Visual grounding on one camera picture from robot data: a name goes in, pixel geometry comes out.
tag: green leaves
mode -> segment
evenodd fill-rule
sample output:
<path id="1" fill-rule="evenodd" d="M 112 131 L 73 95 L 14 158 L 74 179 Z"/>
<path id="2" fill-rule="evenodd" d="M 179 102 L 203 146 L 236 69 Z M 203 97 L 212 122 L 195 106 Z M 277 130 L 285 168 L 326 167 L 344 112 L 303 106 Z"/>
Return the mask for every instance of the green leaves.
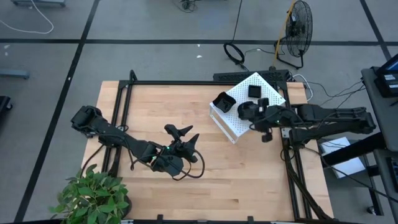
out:
<path id="1" fill-rule="evenodd" d="M 94 173 L 96 165 L 91 165 L 81 177 L 66 179 L 68 184 L 57 194 L 58 206 L 50 211 L 62 214 L 66 224 L 118 224 L 122 209 L 129 206 L 125 202 L 128 190 L 121 184 L 122 178 L 113 178 L 108 173 Z"/>
<path id="2" fill-rule="evenodd" d="M 89 175 L 90 173 L 92 173 L 92 172 L 93 172 L 93 169 L 94 169 L 95 167 L 97 167 L 97 164 L 93 164 L 93 165 L 89 166 L 89 167 L 87 168 L 87 170 L 86 170 L 86 175 Z"/>
<path id="3" fill-rule="evenodd" d="M 88 210 L 88 207 L 78 209 L 76 211 L 76 217 L 80 217 L 80 216 L 84 215 L 87 212 L 87 210 Z"/>
<path id="4" fill-rule="evenodd" d="M 98 223 L 99 224 L 105 224 L 107 221 L 107 215 L 103 212 L 98 212 Z"/>
<path id="5" fill-rule="evenodd" d="M 94 224 L 95 221 L 96 221 L 96 219 L 97 219 L 97 216 L 98 216 L 98 211 L 95 210 L 93 213 L 91 213 L 91 214 L 88 216 L 87 224 Z"/>
<path id="6" fill-rule="evenodd" d="M 100 212 L 109 213 L 109 212 L 112 212 L 114 208 L 115 208 L 115 204 L 113 204 L 113 205 L 101 205 L 101 206 L 98 207 L 98 210 Z"/>
<path id="7" fill-rule="evenodd" d="M 78 190 L 81 195 L 94 197 L 94 192 L 91 189 L 89 189 L 88 187 L 81 187 Z"/>
<path id="8" fill-rule="evenodd" d="M 99 189 L 95 191 L 95 194 L 98 196 L 110 196 L 111 194 L 105 189 Z"/>
<path id="9" fill-rule="evenodd" d="M 119 209 L 124 209 L 124 208 L 127 208 L 129 206 L 129 204 L 127 202 L 119 202 L 116 206 Z"/>

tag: gray floor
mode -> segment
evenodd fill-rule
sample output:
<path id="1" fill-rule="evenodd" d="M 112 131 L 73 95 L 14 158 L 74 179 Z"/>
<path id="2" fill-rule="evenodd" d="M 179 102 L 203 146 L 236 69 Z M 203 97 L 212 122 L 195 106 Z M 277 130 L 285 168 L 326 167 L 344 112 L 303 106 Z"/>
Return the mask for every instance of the gray floor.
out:
<path id="1" fill-rule="evenodd" d="M 313 40 L 377 41 L 359 0 L 307 1 L 312 8 Z M 395 0 L 366 0 L 385 41 L 397 41 L 394 30 Z M 66 8 L 42 6 L 40 9 L 55 25 L 49 35 L 14 32 L 0 24 L 0 39 L 79 39 L 93 0 L 68 0 Z M 102 0 L 93 21 L 89 39 L 230 39 L 234 31 L 238 0 L 203 0 L 191 14 L 178 11 L 170 1 Z M 242 5 L 236 33 L 240 40 L 274 40 L 283 23 L 289 0 L 250 0 Z M 0 19 L 20 29 L 48 29 L 34 9 L 0 2 Z M 55 105 L 67 76 L 77 44 L 2 44 L 0 67 L 26 69 L 29 80 L 0 78 L 0 95 L 9 95 L 14 109 L 3 124 L 0 135 L 0 223 L 12 222 L 24 194 L 33 166 L 43 144 Z M 271 45 L 239 45 L 241 50 Z M 392 55 L 398 47 L 389 47 Z M 296 58 L 285 56 L 297 62 Z M 250 70 L 266 70 L 273 55 L 248 53 L 245 65 Z M 296 71 L 308 81 L 321 83 L 330 94 L 358 82 L 362 68 L 386 61 L 379 46 L 317 46 L 305 54 L 305 67 Z M 217 44 L 86 44 L 76 68 L 67 99 L 54 132 L 50 148 L 25 215 L 27 220 L 47 219 L 47 207 L 55 205 L 56 193 L 64 179 L 77 172 L 85 148 L 85 138 L 70 128 L 70 118 L 82 105 L 95 105 L 101 82 L 128 77 L 134 69 L 140 80 L 212 80 L 213 73 L 237 72 L 241 69 L 228 60 L 223 46 Z M 311 86 L 315 96 L 311 103 L 328 99 L 319 86 Z M 334 99 L 326 107 L 336 107 L 343 99 Z M 371 104 L 366 91 L 353 95 L 346 107 Z M 350 139 L 364 136 L 344 134 Z M 386 213 L 375 217 L 365 212 L 371 201 L 368 190 L 349 187 L 325 171 L 335 217 L 360 223 L 392 223 L 388 203 Z M 376 179 L 377 189 L 382 190 Z"/>

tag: black metal frame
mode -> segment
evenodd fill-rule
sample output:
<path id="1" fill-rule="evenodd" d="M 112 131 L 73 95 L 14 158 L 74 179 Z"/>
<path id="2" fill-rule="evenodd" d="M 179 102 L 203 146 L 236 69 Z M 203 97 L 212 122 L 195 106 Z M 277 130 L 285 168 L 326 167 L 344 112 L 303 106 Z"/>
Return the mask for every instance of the black metal frame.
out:
<path id="1" fill-rule="evenodd" d="M 115 101 L 115 107 L 114 107 L 114 111 L 113 111 L 111 124 L 116 125 L 118 111 L 119 111 L 119 107 L 121 104 L 122 92 L 126 87 L 127 87 L 127 93 L 126 93 L 126 100 L 124 102 L 124 110 L 123 110 L 123 118 L 121 121 L 121 126 L 126 125 L 127 113 L 128 113 L 128 108 L 129 108 L 129 104 L 131 101 L 131 92 L 132 92 L 133 85 L 232 85 L 233 86 L 233 85 L 237 85 L 238 83 L 239 82 L 222 82 L 222 81 L 139 81 L 139 80 L 137 80 L 137 77 L 135 76 L 134 72 L 131 70 L 130 80 L 119 81 L 118 92 L 116 94 L 116 101 Z M 286 107 L 291 108 L 286 82 L 277 82 L 277 83 L 274 83 L 272 86 L 276 90 L 278 90 L 278 87 L 282 90 L 283 95 L 286 100 L 285 105 L 286 105 Z M 282 142 L 283 142 L 282 147 L 283 147 L 284 153 L 285 153 L 284 156 L 285 156 L 285 158 L 288 158 L 289 157 L 289 140 L 283 139 Z M 298 149 L 294 149 L 294 150 L 295 150 L 295 162 L 296 162 L 296 167 L 297 167 L 297 173 L 298 173 L 301 183 L 303 183 L 303 185 L 305 186 L 305 177 L 304 177 L 300 152 Z M 121 152 L 121 148 L 120 147 L 116 148 L 114 162 L 113 162 L 111 170 L 109 171 L 109 174 L 114 177 L 116 177 L 117 173 L 118 173 L 120 152 Z M 110 155 L 111 155 L 111 148 L 106 148 L 102 172 L 106 172 L 108 170 Z M 288 169 L 289 163 L 290 163 L 289 160 L 285 160 L 286 169 Z M 299 205 L 298 205 L 298 201 L 297 201 L 297 193 L 296 193 L 295 184 L 294 184 L 293 180 L 289 178 L 288 182 L 289 182 L 290 198 L 292 200 L 292 210 L 293 210 L 293 214 L 294 214 L 294 219 L 296 220 L 296 219 L 300 218 Z M 312 218 L 311 208 L 307 202 L 307 199 L 304 196 L 303 196 L 303 205 L 304 205 L 304 210 L 305 210 L 305 217 L 311 219 Z"/>
<path id="2" fill-rule="evenodd" d="M 113 110 L 113 116 L 111 120 L 112 125 L 116 125 L 117 122 L 117 117 L 118 117 L 118 112 L 120 109 L 120 104 L 121 104 L 121 98 L 122 94 L 125 88 L 127 88 L 127 93 L 126 93 L 126 99 L 124 102 L 124 109 L 123 109 L 123 116 L 122 116 L 122 121 L 120 127 L 123 127 L 126 125 L 127 121 L 127 114 L 128 114 L 128 109 L 131 101 L 131 94 L 132 94 L 132 87 L 133 85 L 228 85 L 228 86 L 234 86 L 237 85 L 239 82 L 222 82 L 222 81 L 139 81 L 137 80 L 136 75 L 134 72 L 131 70 L 130 72 L 130 79 L 129 80 L 120 80 L 119 85 L 118 85 L 118 92 L 116 94 L 116 101 L 115 101 L 115 106 Z M 287 108 L 291 108 L 290 100 L 289 100 L 289 93 L 287 91 L 287 83 L 286 82 L 276 82 L 276 83 L 271 83 L 272 87 L 274 87 L 276 90 L 280 88 L 282 90 L 283 95 L 285 97 L 285 106 Z M 289 149 L 290 147 L 290 142 L 288 138 L 284 138 L 282 134 L 282 129 L 280 129 L 281 137 L 282 137 L 282 148 L 284 150 L 284 157 L 289 158 Z M 112 148 L 106 148 L 104 160 L 103 160 L 103 166 L 102 166 L 102 172 L 106 172 L 108 170 L 108 164 L 110 160 L 110 155 L 111 155 L 111 150 Z M 301 184 L 305 187 L 305 177 L 303 173 L 303 167 L 302 167 L 302 161 L 301 161 L 301 156 L 300 156 L 300 151 L 298 148 L 293 148 L 294 153 L 295 153 L 295 163 L 296 163 L 296 168 L 297 168 L 297 176 Z M 116 152 L 115 152 L 115 160 L 112 164 L 112 168 L 109 171 L 109 174 L 112 176 L 117 176 L 118 173 L 118 167 L 119 167 L 119 161 L 120 161 L 120 153 L 121 153 L 121 148 L 117 147 Z M 289 167 L 293 167 L 292 163 L 290 160 L 285 159 L 285 165 L 286 165 L 286 171 L 289 172 Z M 305 216 L 306 218 L 301 218 L 300 217 L 300 212 L 299 212 L 299 205 L 297 201 L 297 192 L 295 189 L 295 182 L 294 180 L 288 175 L 288 183 L 289 183 L 289 192 L 290 192 L 290 199 L 292 201 L 292 211 L 294 214 L 294 221 L 292 222 L 297 222 L 297 223 L 314 223 L 314 224 L 335 224 L 336 220 L 314 220 L 312 219 L 312 210 L 310 208 L 310 203 L 307 201 L 307 199 L 304 197 L 303 194 L 303 206 L 305 210 Z M 53 224 L 53 223 L 60 223 L 61 220 L 43 220 L 39 221 L 40 223 L 45 222 L 48 224 Z M 248 216 L 247 221 L 211 221 L 211 220 L 163 220 L 163 215 L 159 214 L 157 216 L 156 220 L 134 220 L 134 223 L 155 223 L 155 224 L 162 224 L 162 223 L 179 223 L 179 224 L 226 224 L 226 223 L 235 223 L 235 224 L 271 224 L 274 223 L 272 222 L 267 222 L 267 221 L 254 221 L 254 218 L 252 216 Z"/>

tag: flower pot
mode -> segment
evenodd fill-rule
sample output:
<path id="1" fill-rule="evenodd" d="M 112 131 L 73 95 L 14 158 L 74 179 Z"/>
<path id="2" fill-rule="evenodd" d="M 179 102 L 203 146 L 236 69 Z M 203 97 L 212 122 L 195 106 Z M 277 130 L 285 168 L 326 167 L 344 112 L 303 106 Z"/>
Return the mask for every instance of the flower pot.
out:
<path id="1" fill-rule="evenodd" d="M 128 213 L 130 213 L 131 207 L 132 207 L 131 200 L 129 199 L 129 197 L 127 197 L 127 195 L 124 196 L 124 201 L 127 202 L 127 203 L 129 204 L 129 206 L 127 206 L 126 208 L 122 209 L 122 213 L 123 213 L 122 219 L 123 219 L 124 217 L 126 217 L 126 215 L 127 215 Z"/>

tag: white pegboard box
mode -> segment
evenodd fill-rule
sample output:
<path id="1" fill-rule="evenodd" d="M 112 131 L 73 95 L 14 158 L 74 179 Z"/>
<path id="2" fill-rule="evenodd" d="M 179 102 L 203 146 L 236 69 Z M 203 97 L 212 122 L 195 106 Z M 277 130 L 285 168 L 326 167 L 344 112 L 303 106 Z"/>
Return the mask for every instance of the white pegboard box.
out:
<path id="1" fill-rule="evenodd" d="M 249 85 L 261 86 L 261 98 L 268 98 L 269 106 L 285 103 L 285 99 L 257 72 L 226 92 L 236 100 L 236 104 L 233 105 L 227 113 L 222 112 L 213 103 L 210 103 L 210 117 L 233 144 L 238 141 L 240 136 L 249 130 L 249 125 L 251 124 L 250 121 L 242 121 L 239 119 L 238 106 L 247 101 L 257 103 L 258 100 L 257 98 L 248 97 Z"/>

